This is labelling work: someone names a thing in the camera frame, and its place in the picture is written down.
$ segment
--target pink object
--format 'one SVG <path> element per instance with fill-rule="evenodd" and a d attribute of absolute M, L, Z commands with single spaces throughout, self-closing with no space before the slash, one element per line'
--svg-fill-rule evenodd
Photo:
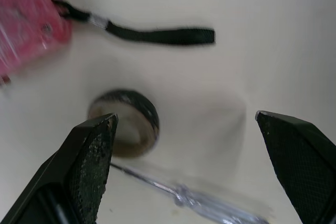
<path fill-rule="evenodd" d="M 69 42 L 71 23 L 51 0 L 0 0 L 0 76 Z"/>

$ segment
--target electrical tape roll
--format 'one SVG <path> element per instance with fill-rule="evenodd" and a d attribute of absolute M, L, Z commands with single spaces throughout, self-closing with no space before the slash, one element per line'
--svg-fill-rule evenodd
<path fill-rule="evenodd" d="M 159 137 L 159 116 L 145 96 L 126 89 L 107 92 L 91 104 L 88 119 L 108 113 L 119 118 L 112 156 L 136 158 L 153 148 Z"/>

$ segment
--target transparent screwdriver handle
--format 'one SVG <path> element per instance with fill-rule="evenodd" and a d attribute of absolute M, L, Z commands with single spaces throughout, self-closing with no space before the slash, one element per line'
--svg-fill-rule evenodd
<path fill-rule="evenodd" d="M 252 215 L 212 196 L 192 191 L 185 185 L 177 185 L 175 203 L 180 207 L 189 207 L 199 215 L 218 223 L 268 224 L 261 217 Z"/>

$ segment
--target white surface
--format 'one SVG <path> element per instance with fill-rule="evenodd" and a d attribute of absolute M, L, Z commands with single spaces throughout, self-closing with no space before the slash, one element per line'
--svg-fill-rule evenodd
<path fill-rule="evenodd" d="M 92 99 L 125 87 L 161 119 L 158 145 L 135 166 L 239 201 L 273 224 L 300 223 L 254 115 L 296 116 L 336 140 L 336 0 L 70 1 L 134 28 L 211 25 L 217 44 L 134 44 L 77 26 L 67 49 L 0 94 L 0 218 Z M 135 222 L 206 223 L 111 170 L 98 223 Z"/>

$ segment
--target black lanyard strap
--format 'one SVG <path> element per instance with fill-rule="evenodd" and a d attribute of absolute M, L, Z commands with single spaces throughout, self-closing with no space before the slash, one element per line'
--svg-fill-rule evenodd
<path fill-rule="evenodd" d="M 168 30 L 136 31 L 118 26 L 108 19 L 102 18 L 90 12 L 84 12 L 74 8 L 67 2 L 52 0 L 54 4 L 61 6 L 60 16 L 83 23 L 92 23 L 107 32 L 125 40 L 151 42 L 167 45 L 204 45 L 215 42 L 215 31 L 205 27 L 176 28 Z"/>

